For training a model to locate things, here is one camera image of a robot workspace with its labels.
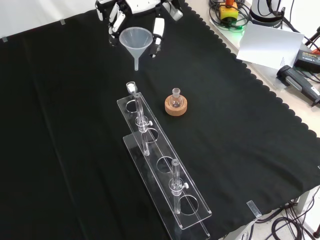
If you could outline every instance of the acrylic base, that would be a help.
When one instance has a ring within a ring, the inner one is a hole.
[[[194,224],[186,229],[181,229],[181,225],[178,225],[172,210],[170,209],[164,194],[158,186],[158,183],[148,165],[148,157],[145,157],[137,144],[134,134],[127,135],[123,138],[132,160],[150,194],[150,197],[162,219],[162,222],[172,240],[207,240],[210,238],[210,234],[206,229],[202,221]],[[192,211],[190,206],[181,203],[181,211]]]

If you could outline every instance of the yellow box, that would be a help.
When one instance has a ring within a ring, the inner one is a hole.
[[[238,5],[236,2],[233,3],[233,6],[235,8],[238,8]],[[236,21],[238,19],[238,10],[234,9],[233,7],[226,7],[226,6],[221,6],[219,8],[220,11],[220,18],[223,20],[225,18],[232,18],[233,21]]]

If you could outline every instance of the rack hole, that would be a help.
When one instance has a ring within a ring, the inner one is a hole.
[[[171,173],[171,161],[173,160],[172,157],[163,156],[160,157],[159,160],[156,162],[156,168],[164,174]]]
[[[143,132],[142,135],[146,135],[146,142],[148,144],[154,143],[158,140],[159,133],[154,128],[148,128],[146,132]]]
[[[185,215],[192,215],[198,211],[198,200],[191,195],[184,195],[179,199],[180,212]]]
[[[136,100],[128,101],[125,105],[125,108],[129,113],[136,113]]]

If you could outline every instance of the black cloth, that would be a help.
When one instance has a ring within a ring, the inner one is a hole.
[[[130,130],[117,100],[128,95],[129,81],[211,209],[204,223],[212,239],[254,219],[248,201],[266,214],[320,184],[316,134],[182,8],[177,23],[164,12],[162,50],[154,59],[146,52],[139,71],[122,46],[109,46],[95,10],[0,44],[8,189],[1,206],[11,209],[1,215],[8,226],[1,239],[168,239],[122,141]],[[153,18],[127,25],[152,31]],[[164,110],[175,87],[188,99],[181,117]],[[41,225],[28,218],[38,215]]]

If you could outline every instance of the small glass flask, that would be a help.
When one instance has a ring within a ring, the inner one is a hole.
[[[180,89],[174,88],[172,90],[172,96],[169,100],[169,105],[174,108],[179,108],[184,104],[183,98],[180,96]]]

